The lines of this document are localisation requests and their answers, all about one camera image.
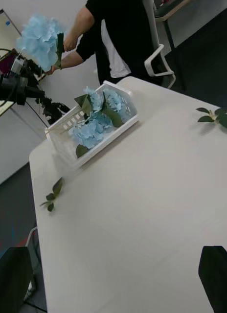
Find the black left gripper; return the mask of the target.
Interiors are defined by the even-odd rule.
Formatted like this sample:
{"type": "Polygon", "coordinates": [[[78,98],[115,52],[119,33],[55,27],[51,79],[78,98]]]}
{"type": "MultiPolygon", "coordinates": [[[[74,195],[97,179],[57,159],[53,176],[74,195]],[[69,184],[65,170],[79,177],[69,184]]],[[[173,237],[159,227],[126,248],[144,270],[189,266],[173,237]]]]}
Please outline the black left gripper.
{"type": "MultiPolygon", "coordinates": [[[[25,77],[18,76],[16,91],[15,91],[15,102],[18,105],[23,106],[27,99],[28,79],[25,77]]],[[[28,98],[44,98],[45,92],[39,89],[28,89],[28,98]]]]}

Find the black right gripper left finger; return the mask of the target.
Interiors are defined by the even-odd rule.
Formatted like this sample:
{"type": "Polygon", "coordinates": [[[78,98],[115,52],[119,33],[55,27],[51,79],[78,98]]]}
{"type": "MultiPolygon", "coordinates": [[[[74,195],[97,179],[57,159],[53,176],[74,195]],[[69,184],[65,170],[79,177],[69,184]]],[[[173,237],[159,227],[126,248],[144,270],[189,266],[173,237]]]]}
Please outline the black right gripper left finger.
{"type": "Polygon", "coordinates": [[[33,269],[27,247],[11,247],[0,258],[0,313],[18,313],[33,269]]]}

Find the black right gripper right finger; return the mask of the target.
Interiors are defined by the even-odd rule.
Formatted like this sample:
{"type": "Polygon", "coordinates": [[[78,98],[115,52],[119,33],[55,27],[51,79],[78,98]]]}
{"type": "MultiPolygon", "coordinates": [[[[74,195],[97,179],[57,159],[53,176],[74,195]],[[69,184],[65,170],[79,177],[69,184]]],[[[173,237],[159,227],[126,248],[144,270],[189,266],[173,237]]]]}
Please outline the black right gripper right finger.
{"type": "Polygon", "coordinates": [[[204,246],[198,275],[215,313],[227,313],[227,251],[222,246],[204,246]]]}

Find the person's hand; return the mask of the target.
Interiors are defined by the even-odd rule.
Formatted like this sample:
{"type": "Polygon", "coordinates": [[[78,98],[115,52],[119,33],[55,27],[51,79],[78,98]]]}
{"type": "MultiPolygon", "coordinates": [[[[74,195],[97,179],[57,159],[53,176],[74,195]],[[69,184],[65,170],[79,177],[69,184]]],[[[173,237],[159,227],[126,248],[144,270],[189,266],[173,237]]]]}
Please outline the person's hand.
{"type": "Polygon", "coordinates": [[[53,66],[51,66],[50,70],[45,71],[44,74],[45,75],[52,75],[56,70],[60,70],[60,67],[53,65],[53,66]]]}

